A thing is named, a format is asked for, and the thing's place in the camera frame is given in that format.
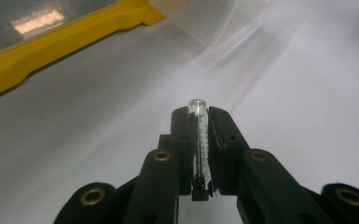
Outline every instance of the white background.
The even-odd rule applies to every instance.
[[[3,94],[0,224],[52,223],[80,187],[132,179],[193,98],[226,109],[301,185],[359,188],[359,1],[287,1],[229,41],[207,49],[168,20],[138,26]],[[182,198],[179,212],[241,223],[235,198]]]

